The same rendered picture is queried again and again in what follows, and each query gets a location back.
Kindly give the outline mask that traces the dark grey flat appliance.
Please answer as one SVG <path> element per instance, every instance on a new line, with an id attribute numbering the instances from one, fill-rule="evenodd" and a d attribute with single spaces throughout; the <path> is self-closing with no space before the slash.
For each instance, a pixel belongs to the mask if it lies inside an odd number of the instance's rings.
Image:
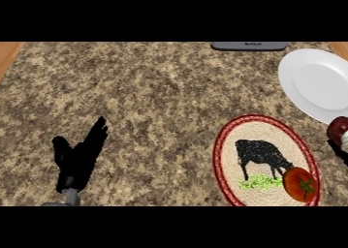
<path id="1" fill-rule="evenodd" d="M 211 47 L 224 51 L 281 51 L 288 42 L 213 42 Z"/>

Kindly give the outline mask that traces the red-wrapped white-frosted cupcake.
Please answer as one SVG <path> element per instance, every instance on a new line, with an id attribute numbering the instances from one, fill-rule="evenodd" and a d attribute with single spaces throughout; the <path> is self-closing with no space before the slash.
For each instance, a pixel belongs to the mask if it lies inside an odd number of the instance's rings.
<path id="1" fill-rule="evenodd" d="M 348 117 L 337 117 L 326 128 L 326 136 L 335 142 L 337 147 L 348 153 Z"/>

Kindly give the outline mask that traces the oval woven cow placemat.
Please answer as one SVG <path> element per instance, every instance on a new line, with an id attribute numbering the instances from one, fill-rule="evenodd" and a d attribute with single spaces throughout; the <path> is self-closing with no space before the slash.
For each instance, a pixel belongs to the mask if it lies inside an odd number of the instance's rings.
<path id="1" fill-rule="evenodd" d="M 322 175 L 306 141 L 275 117 L 247 114 L 224 126 L 214 144 L 215 177 L 235 206 L 316 206 Z M 284 188 L 284 174 L 300 167 L 319 182 L 312 202 L 297 201 Z"/>

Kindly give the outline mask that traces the white round plate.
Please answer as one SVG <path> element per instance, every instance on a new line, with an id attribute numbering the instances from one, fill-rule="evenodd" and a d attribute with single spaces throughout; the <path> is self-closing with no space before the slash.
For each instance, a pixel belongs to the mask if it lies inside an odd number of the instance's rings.
<path id="1" fill-rule="evenodd" d="M 301 48 L 279 65 L 279 80 L 285 95 L 297 107 L 329 124 L 348 116 L 348 61 L 334 53 Z"/>

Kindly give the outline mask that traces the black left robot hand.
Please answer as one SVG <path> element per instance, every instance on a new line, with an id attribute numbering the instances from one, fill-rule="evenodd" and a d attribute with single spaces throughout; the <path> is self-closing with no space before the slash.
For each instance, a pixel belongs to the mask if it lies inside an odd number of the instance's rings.
<path id="1" fill-rule="evenodd" d="M 60 168 L 57 191 L 60 193 L 67 189 L 75 189 L 78 192 L 85 189 L 107 137 L 107 120 L 103 117 L 97 120 L 84 142 L 75 147 L 70 146 L 65 137 L 54 137 L 56 163 Z"/>

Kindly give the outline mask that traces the red tomato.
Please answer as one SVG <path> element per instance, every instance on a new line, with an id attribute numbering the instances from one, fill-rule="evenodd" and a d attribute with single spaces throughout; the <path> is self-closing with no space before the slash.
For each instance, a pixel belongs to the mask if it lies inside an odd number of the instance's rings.
<path id="1" fill-rule="evenodd" d="M 319 182 L 313 174 L 300 167 L 284 174 L 284 188 L 289 196 L 300 202 L 312 202 L 319 194 Z"/>

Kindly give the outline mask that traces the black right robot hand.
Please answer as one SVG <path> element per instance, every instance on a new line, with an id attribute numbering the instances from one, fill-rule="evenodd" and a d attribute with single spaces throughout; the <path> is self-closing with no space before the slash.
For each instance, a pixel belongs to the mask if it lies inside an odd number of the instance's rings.
<path id="1" fill-rule="evenodd" d="M 348 167 L 348 153 L 346 153 L 335 145 L 335 142 L 328 139 L 328 144 L 334 150 L 335 155 L 343 159 L 346 166 Z"/>

